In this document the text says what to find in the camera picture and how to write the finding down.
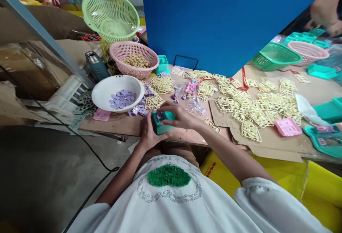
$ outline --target metal frame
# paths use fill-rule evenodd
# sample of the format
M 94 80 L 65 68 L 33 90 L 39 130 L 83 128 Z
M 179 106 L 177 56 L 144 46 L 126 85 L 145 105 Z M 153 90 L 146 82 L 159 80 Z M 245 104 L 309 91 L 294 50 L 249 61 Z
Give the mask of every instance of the metal frame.
M 186 56 L 182 56 L 182 55 L 176 55 L 176 56 L 175 56 L 175 60 L 173 61 L 173 66 L 176 65 L 176 59 L 177 59 L 177 57 L 183 57 L 183 58 L 187 58 L 187 59 L 196 60 L 196 65 L 195 65 L 195 67 L 193 68 L 193 71 L 195 71 L 195 69 L 196 69 L 196 67 L 197 67 L 197 64 L 198 64 L 198 59 L 197 59 L 197 58 L 186 57 Z
M 41 42 L 48 47 L 73 74 L 83 79 L 89 88 L 92 89 L 94 87 L 94 83 L 19 0 L 0 0 L 0 3 L 9 9 L 30 31 L 32 31 L 33 34 L 37 35 Z

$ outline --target white bowl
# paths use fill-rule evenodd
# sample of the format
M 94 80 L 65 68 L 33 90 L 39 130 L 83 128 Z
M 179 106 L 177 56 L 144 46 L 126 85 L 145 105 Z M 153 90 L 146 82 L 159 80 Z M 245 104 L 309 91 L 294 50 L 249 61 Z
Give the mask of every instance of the white bowl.
M 110 96 L 118 91 L 125 89 L 136 93 L 136 100 L 133 104 L 124 108 L 111 108 Z M 99 82 L 92 91 L 94 104 L 102 110 L 123 113 L 134 108 L 144 96 L 144 86 L 137 78 L 128 75 L 110 76 Z

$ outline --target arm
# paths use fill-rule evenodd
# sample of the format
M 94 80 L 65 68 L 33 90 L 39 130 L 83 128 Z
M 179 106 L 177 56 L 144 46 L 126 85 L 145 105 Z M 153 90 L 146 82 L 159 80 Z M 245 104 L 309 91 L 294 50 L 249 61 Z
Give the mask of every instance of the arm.
M 340 0 L 315 0 L 310 6 L 311 18 L 323 25 L 330 36 L 342 33 L 342 22 L 338 20 L 337 7 Z
M 134 148 L 133 153 L 100 194 L 95 203 L 107 203 L 110 206 L 113 206 L 121 194 L 131 185 L 136 169 L 145 153 L 160 141 L 165 140 L 172 135 L 172 131 L 168 131 L 161 135 L 156 135 L 154 133 L 151 121 L 152 112 L 153 110 L 151 110 L 144 119 L 141 139 Z
M 188 113 L 181 106 L 167 101 L 158 111 L 170 111 L 176 115 L 175 120 L 164 120 L 162 124 L 197 131 L 240 182 L 253 177 L 261 177 L 275 182 L 268 172 L 250 155 L 219 135 L 202 120 Z

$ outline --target black wire frame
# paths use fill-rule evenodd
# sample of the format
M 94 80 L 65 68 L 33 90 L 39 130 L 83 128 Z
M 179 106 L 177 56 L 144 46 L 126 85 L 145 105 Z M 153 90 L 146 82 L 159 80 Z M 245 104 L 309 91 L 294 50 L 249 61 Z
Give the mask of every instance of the black wire frame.
M 193 70 L 196 69 L 197 64 L 198 64 L 198 59 L 197 59 L 197 58 L 191 58 L 191 57 L 186 57 L 186 56 L 182 56 L 182 55 L 176 55 L 176 56 L 175 56 L 175 60 L 173 61 L 173 66 L 176 65 L 176 59 L 177 59 L 177 57 L 183 57 L 183 58 L 187 58 L 187 59 L 196 60 L 196 65 L 195 65 L 195 67 L 193 68 Z

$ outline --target green heart patch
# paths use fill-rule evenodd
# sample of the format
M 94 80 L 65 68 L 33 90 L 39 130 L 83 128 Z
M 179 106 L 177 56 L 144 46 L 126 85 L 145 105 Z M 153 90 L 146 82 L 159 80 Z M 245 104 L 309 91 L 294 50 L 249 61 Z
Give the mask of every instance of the green heart patch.
M 183 187 L 189 184 L 191 177 L 181 167 L 167 164 L 153 171 L 149 171 L 147 179 L 155 187 L 166 185 Z

